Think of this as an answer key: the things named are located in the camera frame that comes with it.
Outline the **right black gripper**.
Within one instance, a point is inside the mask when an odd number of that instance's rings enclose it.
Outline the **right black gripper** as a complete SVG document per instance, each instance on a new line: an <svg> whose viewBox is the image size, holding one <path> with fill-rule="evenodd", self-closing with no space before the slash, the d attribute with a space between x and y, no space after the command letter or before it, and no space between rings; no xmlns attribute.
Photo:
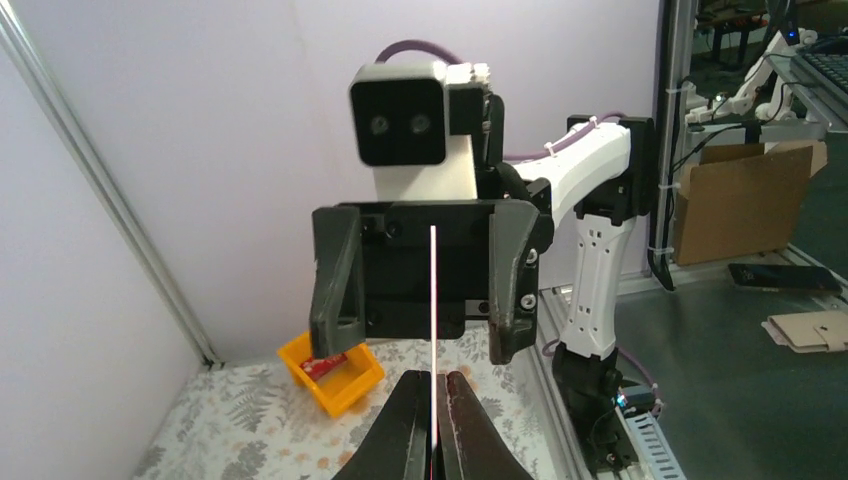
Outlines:
<svg viewBox="0 0 848 480"><path fill-rule="evenodd" d="M536 307L524 307L522 299L536 296L539 258L552 243L549 202L380 202L312 213L314 357L343 354L364 342L366 332L428 338L431 225L437 226L439 337L457 339L466 321L488 321L494 365L534 344Z"/></svg>

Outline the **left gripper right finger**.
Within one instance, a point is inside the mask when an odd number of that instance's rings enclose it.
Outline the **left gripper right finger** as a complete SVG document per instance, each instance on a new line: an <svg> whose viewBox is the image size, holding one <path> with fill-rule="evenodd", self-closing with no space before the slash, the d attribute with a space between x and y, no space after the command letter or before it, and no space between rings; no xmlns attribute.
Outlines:
<svg viewBox="0 0 848 480"><path fill-rule="evenodd" d="M436 386L437 479L532 479L498 433L461 372L440 374Z"/></svg>

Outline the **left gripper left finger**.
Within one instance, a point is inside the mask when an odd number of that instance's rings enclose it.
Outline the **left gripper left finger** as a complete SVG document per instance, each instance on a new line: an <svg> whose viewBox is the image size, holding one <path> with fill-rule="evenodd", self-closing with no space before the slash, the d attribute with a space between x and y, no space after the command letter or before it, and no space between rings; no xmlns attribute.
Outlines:
<svg viewBox="0 0 848 480"><path fill-rule="evenodd" d="M407 370L335 480L431 477L431 374Z"/></svg>

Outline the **red credit card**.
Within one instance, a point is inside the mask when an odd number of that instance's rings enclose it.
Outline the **red credit card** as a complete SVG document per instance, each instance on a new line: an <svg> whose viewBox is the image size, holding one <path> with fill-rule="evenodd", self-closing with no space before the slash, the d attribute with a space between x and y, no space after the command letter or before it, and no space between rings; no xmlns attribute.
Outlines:
<svg viewBox="0 0 848 480"><path fill-rule="evenodd" d="M437 355L438 355L438 288L437 288L437 226L429 227L429 274L430 274L430 473L436 478L438 449L437 412Z"/></svg>

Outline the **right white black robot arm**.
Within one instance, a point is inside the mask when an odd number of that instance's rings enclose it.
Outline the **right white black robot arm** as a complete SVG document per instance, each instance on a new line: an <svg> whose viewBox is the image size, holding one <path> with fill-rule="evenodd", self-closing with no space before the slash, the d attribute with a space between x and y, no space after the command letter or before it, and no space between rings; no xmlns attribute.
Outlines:
<svg viewBox="0 0 848 480"><path fill-rule="evenodd" d="M616 402L614 309L624 250L651 199L649 118L577 116L547 150L507 163L499 119L459 120L380 108L357 115L374 202L312 215L314 358L369 338L457 339L485 318L489 356L504 365L537 340L539 268L562 218L578 228L570 310L551 374L591 473L637 459Z"/></svg>

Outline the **red card in bin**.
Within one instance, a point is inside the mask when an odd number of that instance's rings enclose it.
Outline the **red card in bin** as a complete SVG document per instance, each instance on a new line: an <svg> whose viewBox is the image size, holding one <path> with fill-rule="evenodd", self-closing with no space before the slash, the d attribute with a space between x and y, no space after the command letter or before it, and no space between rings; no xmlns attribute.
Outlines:
<svg viewBox="0 0 848 480"><path fill-rule="evenodd" d="M333 355L326 358L309 357L299 365L299 368L307 378L313 382L317 382L346 361L347 356L345 354Z"/></svg>

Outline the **orange bin right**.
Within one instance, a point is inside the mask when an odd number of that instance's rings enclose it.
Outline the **orange bin right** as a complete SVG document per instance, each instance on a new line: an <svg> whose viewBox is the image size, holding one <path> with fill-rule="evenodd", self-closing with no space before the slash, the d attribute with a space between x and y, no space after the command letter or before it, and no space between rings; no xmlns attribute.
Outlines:
<svg viewBox="0 0 848 480"><path fill-rule="evenodd" d="M304 332L276 351L288 369L294 384L303 387L331 417L338 417L354 403L372 391L385 373L366 343L347 350L347 361L313 382L300 370L299 365L312 354L309 332Z"/></svg>

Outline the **floral patterned table mat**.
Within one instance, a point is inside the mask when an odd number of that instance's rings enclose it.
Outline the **floral patterned table mat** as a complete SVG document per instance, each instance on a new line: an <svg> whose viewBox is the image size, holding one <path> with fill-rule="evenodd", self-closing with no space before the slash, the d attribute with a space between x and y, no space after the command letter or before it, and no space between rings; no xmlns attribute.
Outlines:
<svg viewBox="0 0 848 480"><path fill-rule="evenodd" d="M136 467L135 479L330 479L364 439L402 373L429 366L423 341L372 345L385 377L338 418L296 385L279 360L203 372L190 380ZM441 371L460 371L519 463L536 479L561 479L523 355L488 359L482 327L441 342Z"/></svg>

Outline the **brown cardboard box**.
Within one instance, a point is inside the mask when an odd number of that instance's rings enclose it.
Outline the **brown cardboard box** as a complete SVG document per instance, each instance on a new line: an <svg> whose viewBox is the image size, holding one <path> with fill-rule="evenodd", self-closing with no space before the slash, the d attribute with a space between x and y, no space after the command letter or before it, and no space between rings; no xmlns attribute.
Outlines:
<svg viewBox="0 0 848 480"><path fill-rule="evenodd" d="M673 227L680 266L782 250L810 180L827 165L821 140L706 147L683 168Z"/></svg>

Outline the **black device on floor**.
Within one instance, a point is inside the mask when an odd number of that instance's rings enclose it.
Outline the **black device on floor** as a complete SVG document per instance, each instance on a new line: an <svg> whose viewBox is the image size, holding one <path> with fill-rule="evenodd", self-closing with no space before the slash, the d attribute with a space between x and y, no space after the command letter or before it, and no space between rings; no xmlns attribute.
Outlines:
<svg viewBox="0 0 848 480"><path fill-rule="evenodd" d="M734 284L742 288L822 295L842 291L834 275L819 266L730 263L727 269Z"/></svg>

